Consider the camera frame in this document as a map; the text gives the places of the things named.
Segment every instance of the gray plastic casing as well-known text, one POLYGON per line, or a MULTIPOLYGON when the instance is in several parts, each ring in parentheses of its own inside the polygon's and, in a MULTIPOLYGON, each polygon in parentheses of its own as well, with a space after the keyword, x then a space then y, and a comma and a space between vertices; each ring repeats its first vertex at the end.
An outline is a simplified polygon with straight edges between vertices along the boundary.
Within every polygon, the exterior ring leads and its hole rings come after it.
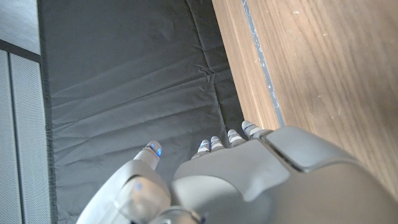
POLYGON ((357 160, 284 127, 183 163, 172 205, 210 223, 398 223, 398 204, 357 160))

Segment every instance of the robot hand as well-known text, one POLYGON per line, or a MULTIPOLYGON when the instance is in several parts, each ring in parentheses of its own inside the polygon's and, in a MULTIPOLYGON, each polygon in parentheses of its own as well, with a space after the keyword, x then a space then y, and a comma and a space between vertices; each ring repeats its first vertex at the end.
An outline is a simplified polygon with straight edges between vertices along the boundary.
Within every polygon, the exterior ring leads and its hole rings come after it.
POLYGON ((151 141, 100 188, 78 223, 396 223, 398 204, 359 162, 334 144, 293 127, 249 121, 248 141, 228 131, 202 141, 169 186, 154 171, 151 141))

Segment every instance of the wooden panel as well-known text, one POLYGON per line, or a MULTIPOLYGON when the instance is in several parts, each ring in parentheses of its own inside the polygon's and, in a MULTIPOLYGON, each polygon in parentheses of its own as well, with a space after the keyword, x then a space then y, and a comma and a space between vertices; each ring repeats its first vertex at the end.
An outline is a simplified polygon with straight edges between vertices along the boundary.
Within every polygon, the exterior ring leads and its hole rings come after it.
POLYGON ((279 128, 241 0, 213 0, 213 5, 245 119, 279 128))
MULTIPOLYGON (((398 1, 247 1, 286 125, 345 148, 398 198, 398 1)), ((213 4, 239 99, 269 95, 246 91, 264 77, 242 2, 213 4)))

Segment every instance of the black fabric mat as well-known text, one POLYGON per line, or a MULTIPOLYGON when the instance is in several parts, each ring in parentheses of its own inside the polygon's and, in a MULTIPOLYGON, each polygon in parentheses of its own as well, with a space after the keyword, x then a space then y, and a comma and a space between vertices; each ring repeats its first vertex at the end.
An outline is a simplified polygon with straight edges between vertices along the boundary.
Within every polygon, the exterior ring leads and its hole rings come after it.
POLYGON ((166 182, 243 120, 210 0, 42 1, 59 223, 150 140, 166 182))

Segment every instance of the gray wall panel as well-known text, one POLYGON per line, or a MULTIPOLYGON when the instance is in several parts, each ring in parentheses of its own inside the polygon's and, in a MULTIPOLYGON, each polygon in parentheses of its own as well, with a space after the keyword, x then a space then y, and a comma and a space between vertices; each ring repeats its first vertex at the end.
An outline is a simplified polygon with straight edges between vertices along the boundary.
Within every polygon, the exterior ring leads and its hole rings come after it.
POLYGON ((16 133, 26 223, 50 223, 49 168, 39 64, 11 55, 16 133))
POLYGON ((0 223, 21 223, 7 52, 0 50, 0 223))

